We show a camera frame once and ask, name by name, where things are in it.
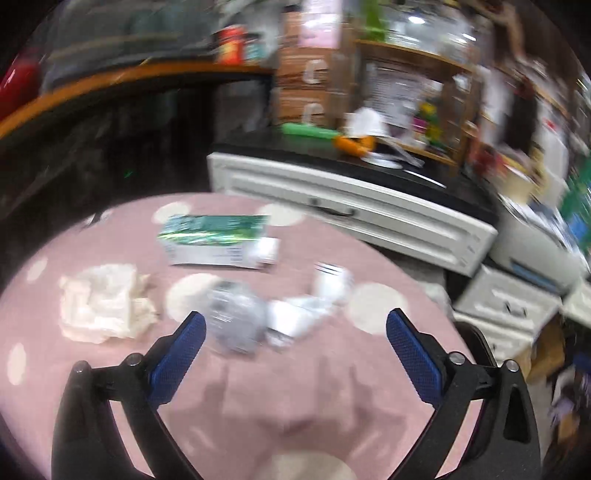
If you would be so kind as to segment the black trash bin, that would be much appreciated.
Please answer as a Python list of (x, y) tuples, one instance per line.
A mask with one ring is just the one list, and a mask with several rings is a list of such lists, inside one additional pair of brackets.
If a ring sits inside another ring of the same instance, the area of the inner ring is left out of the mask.
[(474, 361), (478, 365), (496, 367), (497, 361), (481, 330), (472, 323), (457, 321), (456, 330), (464, 340)]

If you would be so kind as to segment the middle white drawer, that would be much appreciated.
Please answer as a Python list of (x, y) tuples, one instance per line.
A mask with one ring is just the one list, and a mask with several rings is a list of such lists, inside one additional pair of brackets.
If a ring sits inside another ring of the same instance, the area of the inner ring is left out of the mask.
[(459, 312), (454, 313), (455, 322), (465, 322), (477, 327), (484, 335), (492, 354), (499, 365), (530, 349), (534, 337), (511, 327), (497, 325)]

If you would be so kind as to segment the crumpled beige tissue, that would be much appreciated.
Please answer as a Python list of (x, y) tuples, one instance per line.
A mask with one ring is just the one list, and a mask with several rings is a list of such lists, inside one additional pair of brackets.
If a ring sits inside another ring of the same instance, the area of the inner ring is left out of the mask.
[(147, 297), (149, 277), (133, 264), (103, 264), (60, 278), (62, 335), (72, 341), (101, 344), (135, 339), (158, 321)]

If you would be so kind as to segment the top white drawer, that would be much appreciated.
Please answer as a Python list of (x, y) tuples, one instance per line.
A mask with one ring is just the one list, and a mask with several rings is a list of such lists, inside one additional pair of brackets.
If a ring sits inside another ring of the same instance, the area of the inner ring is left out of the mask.
[(454, 310), (535, 334), (554, 317), (561, 305), (557, 295), (482, 266), (454, 303)]

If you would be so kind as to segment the crumpled silver wrapper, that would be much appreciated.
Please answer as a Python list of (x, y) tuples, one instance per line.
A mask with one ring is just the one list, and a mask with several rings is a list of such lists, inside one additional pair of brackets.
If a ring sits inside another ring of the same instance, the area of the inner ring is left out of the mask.
[(206, 297), (207, 330), (224, 354), (252, 356), (267, 329), (267, 305), (245, 283), (222, 280)]

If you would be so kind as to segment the white printer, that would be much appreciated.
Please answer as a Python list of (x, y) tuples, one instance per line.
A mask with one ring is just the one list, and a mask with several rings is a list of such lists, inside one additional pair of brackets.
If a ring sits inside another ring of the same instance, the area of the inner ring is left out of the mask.
[(498, 235), (489, 252), (498, 266), (557, 295), (588, 277), (588, 261), (557, 210), (504, 195), (498, 204)]

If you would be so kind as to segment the pink spotted tablecloth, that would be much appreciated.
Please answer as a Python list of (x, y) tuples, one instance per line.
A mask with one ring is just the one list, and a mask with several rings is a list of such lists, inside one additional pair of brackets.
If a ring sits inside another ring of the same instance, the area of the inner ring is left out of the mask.
[[(276, 262), (259, 270), (173, 266), (159, 234), (174, 214), (269, 218)], [(136, 338), (63, 333), (81, 274), (129, 264), (158, 318)], [(43, 474), (69, 373), (120, 363), (191, 311), (207, 334), (160, 416), (207, 479), (385, 479), (417, 440), (422, 402), (386, 336), (401, 309), (448, 351), (466, 345), (422, 286), (367, 244), (273, 204), (214, 194), (151, 197), (50, 236), (1, 297), (1, 414)]]

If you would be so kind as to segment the crumpled white paper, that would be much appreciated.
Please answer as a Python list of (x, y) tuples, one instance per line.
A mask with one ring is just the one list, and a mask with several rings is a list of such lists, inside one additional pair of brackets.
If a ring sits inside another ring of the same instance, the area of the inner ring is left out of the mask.
[(266, 341), (281, 349), (294, 344), (344, 303), (353, 288), (353, 274), (329, 263), (318, 263), (311, 294), (286, 297), (267, 304)]

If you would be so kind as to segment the green gift bag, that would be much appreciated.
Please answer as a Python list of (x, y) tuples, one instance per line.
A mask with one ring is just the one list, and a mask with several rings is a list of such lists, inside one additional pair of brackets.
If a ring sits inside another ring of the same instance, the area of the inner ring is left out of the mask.
[(560, 214), (581, 252), (590, 249), (590, 157), (572, 172)]

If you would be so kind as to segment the green white carton box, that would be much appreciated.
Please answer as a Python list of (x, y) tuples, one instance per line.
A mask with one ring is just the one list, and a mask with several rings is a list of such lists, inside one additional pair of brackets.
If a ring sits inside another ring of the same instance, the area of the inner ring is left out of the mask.
[(259, 270), (276, 262), (280, 240), (266, 235), (266, 215), (171, 217), (157, 239), (170, 265)]

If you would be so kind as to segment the white drawer left of printer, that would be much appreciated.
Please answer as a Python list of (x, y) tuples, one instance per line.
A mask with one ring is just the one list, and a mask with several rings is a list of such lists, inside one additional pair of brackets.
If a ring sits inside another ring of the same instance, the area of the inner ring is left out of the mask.
[(473, 276), (497, 229), (407, 193), (320, 169), (231, 153), (207, 156), (216, 192), (280, 203), (360, 240)]

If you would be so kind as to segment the orange toy on counter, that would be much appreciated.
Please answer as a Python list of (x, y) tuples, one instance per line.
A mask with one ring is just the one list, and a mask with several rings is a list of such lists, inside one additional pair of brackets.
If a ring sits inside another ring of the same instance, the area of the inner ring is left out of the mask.
[(349, 138), (344, 135), (335, 136), (332, 145), (342, 153), (356, 158), (363, 158), (374, 152), (376, 138), (365, 136), (361, 138)]

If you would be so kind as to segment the wooden shelf rack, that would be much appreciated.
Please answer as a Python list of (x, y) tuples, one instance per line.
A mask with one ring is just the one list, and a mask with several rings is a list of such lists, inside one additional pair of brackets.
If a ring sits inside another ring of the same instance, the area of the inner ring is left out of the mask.
[(466, 157), (466, 124), (480, 108), (473, 49), (443, 54), (391, 43), (356, 40), (352, 107), (369, 107), (407, 152), (452, 168)]

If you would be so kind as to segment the red ceramic vase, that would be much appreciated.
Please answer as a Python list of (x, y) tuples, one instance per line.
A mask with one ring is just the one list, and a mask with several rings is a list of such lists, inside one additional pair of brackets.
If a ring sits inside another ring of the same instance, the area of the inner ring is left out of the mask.
[(0, 119), (38, 97), (41, 85), (41, 69), (34, 58), (17, 57), (1, 81)]

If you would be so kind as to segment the brown coffee box stack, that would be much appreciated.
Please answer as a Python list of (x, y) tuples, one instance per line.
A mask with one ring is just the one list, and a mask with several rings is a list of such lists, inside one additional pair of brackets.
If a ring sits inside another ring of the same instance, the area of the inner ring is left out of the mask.
[(281, 20), (276, 120), (329, 127), (338, 97), (342, 2), (294, 2), (283, 9)]

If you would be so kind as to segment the red tin can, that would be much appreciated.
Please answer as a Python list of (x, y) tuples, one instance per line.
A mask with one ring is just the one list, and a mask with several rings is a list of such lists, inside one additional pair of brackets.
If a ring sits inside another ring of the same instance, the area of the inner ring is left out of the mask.
[(218, 32), (217, 61), (225, 65), (242, 64), (243, 35), (245, 29), (242, 25), (233, 24), (224, 27)]

